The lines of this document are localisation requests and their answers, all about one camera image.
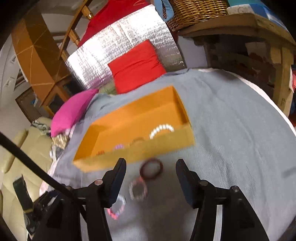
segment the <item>open cardboard box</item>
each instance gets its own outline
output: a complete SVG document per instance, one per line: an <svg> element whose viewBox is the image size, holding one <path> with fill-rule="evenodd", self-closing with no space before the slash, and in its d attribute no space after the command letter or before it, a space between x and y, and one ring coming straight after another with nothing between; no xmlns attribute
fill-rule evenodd
<svg viewBox="0 0 296 241"><path fill-rule="evenodd" d="M163 130L149 138L160 124ZM123 149L114 149L122 144ZM119 158L127 163L145 160L194 144L183 103L173 86L144 96L99 118L88 128L73 164L84 172L114 167Z"/></svg>

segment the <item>brown bracelet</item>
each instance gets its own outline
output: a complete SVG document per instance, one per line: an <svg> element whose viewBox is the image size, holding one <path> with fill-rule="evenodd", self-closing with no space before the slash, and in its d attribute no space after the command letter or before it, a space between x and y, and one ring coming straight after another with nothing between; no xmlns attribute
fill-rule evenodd
<svg viewBox="0 0 296 241"><path fill-rule="evenodd" d="M136 139L133 139L133 141L129 144L129 146L133 145L136 142L144 141L144 140L145 139L143 137L137 137Z"/></svg>
<svg viewBox="0 0 296 241"><path fill-rule="evenodd" d="M144 169L145 169L145 166L149 163L158 163L159 164L159 170L158 172L156 172L154 175L151 175L151 176L145 176L144 175ZM157 178L161 173L163 172L163 163L157 159L157 158L149 158L148 160L146 160L143 165L141 166L140 168L140 176L143 178L143 180L147 181L147 180L153 180L155 178Z"/></svg>

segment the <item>wooden furniture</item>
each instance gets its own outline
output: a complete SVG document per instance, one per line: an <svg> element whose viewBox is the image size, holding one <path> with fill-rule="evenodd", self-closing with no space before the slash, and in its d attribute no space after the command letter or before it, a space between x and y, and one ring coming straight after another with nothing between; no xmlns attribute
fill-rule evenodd
<svg viewBox="0 0 296 241"><path fill-rule="evenodd" d="M35 108L34 105L32 105L32 101L35 102L35 99L36 97L32 88L28 88L25 92L21 93L21 95L15 99L19 108L27 117L30 123L41 117L38 109Z"/></svg>
<svg viewBox="0 0 296 241"><path fill-rule="evenodd" d="M53 96L67 101L70 94L63 86L73 78L59 59L59 48L37 7L20 20L11 36L19 64L41 105L50 108Z"/></svg>
<svg viewBox="0 0 296 241"><path fill-rule="evenodd" d="M256 67L266 68L266 66L244 55L215 51L214 44L217 43L215 36L222 34L242 35L256 37L259 41L264 41L268 45L269 58L275 68L272 100L285 115L289 115L293 96L293 92L289 88L289 79L291 64L294 62L293 53L296 48L296 42L284 28L259 15L244 13L212 18L185 28L179 31L178 34L184 38L193 38L196 45L200 44L201 41L205 44L209 67L229 70L248 80L250 80L248 78L250 75L248 76L241 69L221 65L217 58L213 58L213 56L235 59L238 62L244 63L247 67L256 65Z"/></svg>
<svg viewBox="0 0 296 241"><path fill-rule="evenodd" d="M83 3L78 8L76 14L74 15L74 17L68 27L68 30L66 31L66 34L65 34L64 40L62 42L60 52L59 52L59 58L62 58L64 61L66 61L69 57L69 53L67 52L67 47L68 47L69 41L71 40L73 43L76 44L76 46L78 46L80 43L80 38L79 38L78 34L75 32L75 28L76 28L79 20L81 19L82 16L85 16L89 20L91 20L91 18L93 17L92 12L88 8L88 6L90 5L91 2L92 2L92 0L84 0L83 1Z"/></svg>

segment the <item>red cushion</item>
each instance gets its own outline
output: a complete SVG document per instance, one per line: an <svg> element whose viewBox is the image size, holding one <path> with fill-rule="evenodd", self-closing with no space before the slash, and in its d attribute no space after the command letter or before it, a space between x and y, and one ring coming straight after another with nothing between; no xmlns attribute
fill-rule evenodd
<svg viewBox="0 0 296 241"><path fill-rule="evenodd" d="M145 0L108 0L107 4L90 20L78 47L117 20L148 6Z"/></svg>
<svg viewBox="0 0 296 241"><path fill-rule="evenodd" d="M134 90L166 73L149 40L108 64L118 94Z"/></svg>

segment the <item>bracelet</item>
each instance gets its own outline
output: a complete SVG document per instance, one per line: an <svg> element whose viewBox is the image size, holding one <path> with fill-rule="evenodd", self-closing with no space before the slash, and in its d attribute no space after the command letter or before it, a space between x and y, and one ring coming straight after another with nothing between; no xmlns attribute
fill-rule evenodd
<svg viewBox="0 0 296 241"><path fill-rule="evenodd" d="M113 150L123 149L123 148L124 148L124 145L122 145L122 144L118 144L118 145L116 145L116 146L113 148Z"/></svg>
<svg viewBox="0 0 296 241"><path fill-rule="evenodd" d="M169 125L169 124L159 125L159 126L157 126L155 129L153 129L153 131L152 131L152 132L150 133L150 135L149 135L149 138L150 138L150 139L153 139L154 136L155 136L158 132L160 132L160 131L162 131L162 130L169 130L170 132L173 132L173 131L174 131L174 128L173 128L171 125Z"/></svg>
<svg viewBox="0 0 296 241"><path fill-rule="evenodd" d="M136 139L133 139L133 141L129 144L131 146L132 144L139 142L139 141L144 141L145 139L143 137L137 137Z"/></svg>
<svg viewBox="0 0 296 241"><path fill-rule="evenodd" d="M148 165L149 163L153 163L153 162L159 164L159 170L155 174L153 174L151 176L145 176L144 175L144 169L145 169L146 165ZM157 178L162 172L163 172L163 163L157 158L149 158L148 160L146 160L143 163L143 165L140 168L140 176L145 181L153 180L153 179Z"/></svg>
<svg viewBox="0 0 296 241"><path fill-rule="evenodd" d="M122 214L124 212L124 207L126 205L126 199L125 197L123 197L122 195L118 194L117 196L117 200L120 200L122 202L122 205L120 207L120 209L117 212L113 212L112 211L112 207L107 209L107 213L110 215L110 217L112 217L114 220L117 220L119 215Z"/></svg>
<svg viewBox="0 0 296 241"><path fill-rule="evenodd" d="M103 154L105 154L105 152L103 150L101 150L97 153L97 155L103 155Z"/></svg>
<svg viewBox="0 0 296 241"><path fill-rule="evenodd" d="M143 192L138 196L134 196L133 188L134 188L135 185L137 185L139 183L142 184L142 186L143 186ZM131 200L143 201L145 199L145 197L148 194L148 189L147 189L146 183L145 183L145 181L143 180L142 177L138 177L138 178L136 178L135 180L133 180L130 183L129 193L130 193L130 196L131 196Z"/></svg>

